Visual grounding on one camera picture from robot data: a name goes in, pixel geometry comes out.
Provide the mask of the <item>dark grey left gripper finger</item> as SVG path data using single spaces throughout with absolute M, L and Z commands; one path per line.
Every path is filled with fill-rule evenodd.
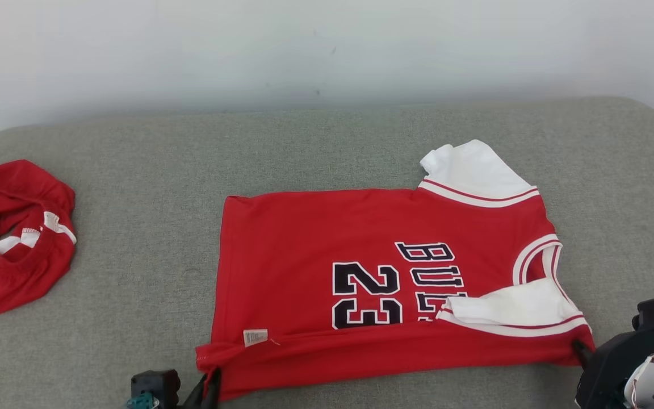
M 182 408 L 210 408 L 210 380 L 210 375 L 204 374 L 182 403 Z
M 216 409 L 219 406 L 221 390 L 221 369 L 213 368 L 204 381 L 204 407 Z

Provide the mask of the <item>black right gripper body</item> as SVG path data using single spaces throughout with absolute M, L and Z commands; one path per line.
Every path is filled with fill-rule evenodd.
M 654 354 L 654 331 L 621 333 L 597 347 L 583 369 L 575 402 L 579 408 L 625 408 L 624 386 L 634 370 Z

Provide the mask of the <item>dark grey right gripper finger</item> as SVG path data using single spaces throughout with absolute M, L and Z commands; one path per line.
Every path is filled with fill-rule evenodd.
M 579 361 L 583 369 L 588 368 L 589 362 L 592 359 L 593 350 L 587 344 L 585 344 L 581 339 L 574 339 L 571 342 L 574 355 Z

